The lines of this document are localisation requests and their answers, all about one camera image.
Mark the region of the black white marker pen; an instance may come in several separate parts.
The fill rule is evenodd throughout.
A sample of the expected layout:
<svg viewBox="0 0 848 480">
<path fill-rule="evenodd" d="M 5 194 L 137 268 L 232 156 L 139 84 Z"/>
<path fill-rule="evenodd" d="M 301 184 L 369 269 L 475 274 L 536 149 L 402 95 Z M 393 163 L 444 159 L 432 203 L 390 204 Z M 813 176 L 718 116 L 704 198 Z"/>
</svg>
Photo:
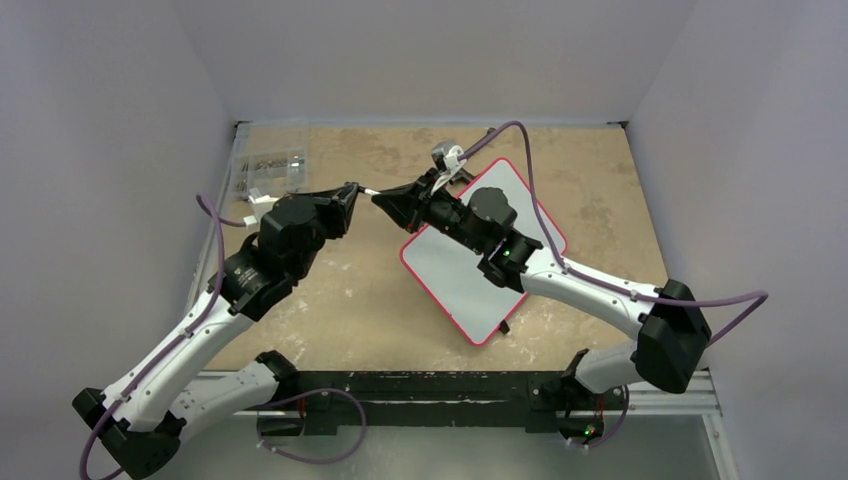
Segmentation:
<svg viewBox="0 0 848 480">
<path fill-rule="evenodd" d="M 380 191 L 373 190 L 373 189 L 370 189 L 370 188 L 367 188 L 367 187 L 362 187 L 362 186 L 358 187 L 358 192 L 361 193 L 361 194 L 369 195 L 369 196 L 375 196 L 375 195 L 381 194 Z"/>
</svg>

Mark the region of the red framed whiteboard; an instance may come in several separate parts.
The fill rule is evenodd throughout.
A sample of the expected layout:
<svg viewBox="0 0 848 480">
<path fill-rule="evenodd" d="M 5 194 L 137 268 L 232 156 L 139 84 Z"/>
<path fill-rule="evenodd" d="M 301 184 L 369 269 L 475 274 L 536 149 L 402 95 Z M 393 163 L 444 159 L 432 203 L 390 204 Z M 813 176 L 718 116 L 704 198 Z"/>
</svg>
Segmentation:
<svg viewBox="0 0 848 480">
<path fill-rule="evenodd" d="M 515 227 L 519 232 L 545 240 L 531 205 L 529 184 L 512 161 L 506 157 L 494 160 L 457 197 L 467 202 L 474 191 L 483 187 L 503 191 L 517 211 Z M 526 299 L 522 293 L 499 288 L 485 279 L 478 269 L 479 255 L 431 226 L 414 234 L 401 247 L 399 258 L 473 345 L 489 341 Z"/>
</svg>

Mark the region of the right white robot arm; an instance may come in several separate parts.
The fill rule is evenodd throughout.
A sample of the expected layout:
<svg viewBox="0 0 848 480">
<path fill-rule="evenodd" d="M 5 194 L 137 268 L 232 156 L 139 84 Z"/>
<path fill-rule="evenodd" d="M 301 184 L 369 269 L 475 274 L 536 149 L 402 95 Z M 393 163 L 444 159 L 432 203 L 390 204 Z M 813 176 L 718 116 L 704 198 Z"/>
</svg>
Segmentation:
<svg viewBox="0 0 848 480">
<path fill-rule="evenodd" d="M 407 232 L 428 225 L 472 251 L 493 285 L 559 301 L 627 335 L 626 343 L 574 357 L 561 381 L 569 404 L 584 407 L 638 382 L 672 394 L 687 390 L 712 333 L 686 285 L 632 283 L 572 265 L 516 229 L 518 213 L 501 189 L 482 187 L 462 201 L 438 187 L 437 177 L 429 170 L 413 183 L 372 192 L 372 201 Z"/>
</svg>

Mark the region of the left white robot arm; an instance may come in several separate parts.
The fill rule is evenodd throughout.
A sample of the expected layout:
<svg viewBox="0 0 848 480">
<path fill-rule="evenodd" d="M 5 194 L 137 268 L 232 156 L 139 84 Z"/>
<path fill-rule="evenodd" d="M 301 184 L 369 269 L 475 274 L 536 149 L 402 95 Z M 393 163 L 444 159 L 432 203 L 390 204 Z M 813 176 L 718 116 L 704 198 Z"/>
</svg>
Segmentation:
<svg viewBox="0 0 848 480">
<path fill-rule="evenodd" d="M 86 388 L 72 402 L 90 427 L 84 452 L 101 445 L 119 474 L 145 479 L 190 438 L 240 410 L 302 409 L 310 393 L 285 356 L 268 351 L 241 370 L 192 387 L 199 372 L 261 320 L 308 275 L 318 252 L 349 230 L 360 185 L 295 193 L 259 204 L 244 221 L 248 236 L 217 269 L 196 303 L 123 377 Z"/>
</svg>

